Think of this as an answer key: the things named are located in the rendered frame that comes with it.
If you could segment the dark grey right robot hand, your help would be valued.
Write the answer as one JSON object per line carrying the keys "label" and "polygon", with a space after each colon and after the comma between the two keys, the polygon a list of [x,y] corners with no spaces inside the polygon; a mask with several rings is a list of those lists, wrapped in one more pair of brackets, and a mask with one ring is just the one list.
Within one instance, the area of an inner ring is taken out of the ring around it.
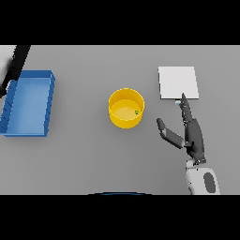
{"label": "dark grey right robot hand", "polygon": [[160,118],[157,119],[159,134],[163,140],[176,148],[185,148],[187,154],[194,160],[194,165],[204,164],[206,158],[204,155],[203,133],[197,119],[192,116],[185,94],[182,94],[179,106],[182,111],[185,137],[182,138],[168,129]]}

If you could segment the pale square measuring scale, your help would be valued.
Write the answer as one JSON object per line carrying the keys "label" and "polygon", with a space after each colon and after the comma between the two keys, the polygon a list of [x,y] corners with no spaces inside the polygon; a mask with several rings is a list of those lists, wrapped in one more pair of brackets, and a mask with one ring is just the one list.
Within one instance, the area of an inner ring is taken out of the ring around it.
{"label": "pale square measuring scale", "polygon": [[159,67],[157,72],[161,99],[199,98],[194,67]]}

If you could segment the yellow round bowl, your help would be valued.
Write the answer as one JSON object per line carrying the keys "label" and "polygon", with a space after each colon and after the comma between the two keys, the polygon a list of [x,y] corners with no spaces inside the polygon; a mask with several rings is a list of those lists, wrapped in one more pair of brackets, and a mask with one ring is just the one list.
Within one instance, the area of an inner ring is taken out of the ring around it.
{"label": "yellow round bowl", "polygon": [[143,96],[131,88],[121,88],[109,97],[109,117],[112,123],[122,129],[135,128],[142,120]]}

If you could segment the blue rectangular tray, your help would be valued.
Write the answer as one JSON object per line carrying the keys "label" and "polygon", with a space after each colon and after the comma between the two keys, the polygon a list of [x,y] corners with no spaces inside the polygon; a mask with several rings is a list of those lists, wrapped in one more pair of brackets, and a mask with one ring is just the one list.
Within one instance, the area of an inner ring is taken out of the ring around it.
{"label": "blue rectangular tray", "polygon": [[55,78],[51,70],[23,70],[11,81],[0,115],[0,135],[46,137]]}

